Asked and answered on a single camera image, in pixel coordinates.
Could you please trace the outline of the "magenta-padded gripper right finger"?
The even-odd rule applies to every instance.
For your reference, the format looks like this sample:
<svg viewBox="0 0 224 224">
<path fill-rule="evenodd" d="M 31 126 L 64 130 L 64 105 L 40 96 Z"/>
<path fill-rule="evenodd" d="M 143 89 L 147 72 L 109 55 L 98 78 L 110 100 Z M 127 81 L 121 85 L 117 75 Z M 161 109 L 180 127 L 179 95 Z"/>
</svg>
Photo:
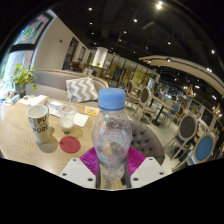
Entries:
<svg viewBox="0 0 224 224">
<path fill-rule="evenodd" d="M 129 188 L 140 188 L 166 176 L 166 172 L 154 157 L 145 157 L 130 147 L 125 165 L 125 184 Z"/>
</svg>

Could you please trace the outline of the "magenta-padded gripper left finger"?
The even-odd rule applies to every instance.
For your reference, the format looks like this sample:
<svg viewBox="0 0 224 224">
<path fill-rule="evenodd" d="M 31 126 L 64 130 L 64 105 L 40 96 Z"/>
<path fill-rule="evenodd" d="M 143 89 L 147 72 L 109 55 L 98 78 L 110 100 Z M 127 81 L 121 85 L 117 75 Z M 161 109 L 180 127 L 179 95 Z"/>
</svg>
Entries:
<svg viewBox="0 0 224 224">
<path fill-rule="evenodd" d="M 99 164 L 95 149 L 89 149 L 80 158 L 71 158 L 59 176 L 84 188 L 97 188 Z"/>
</svg>

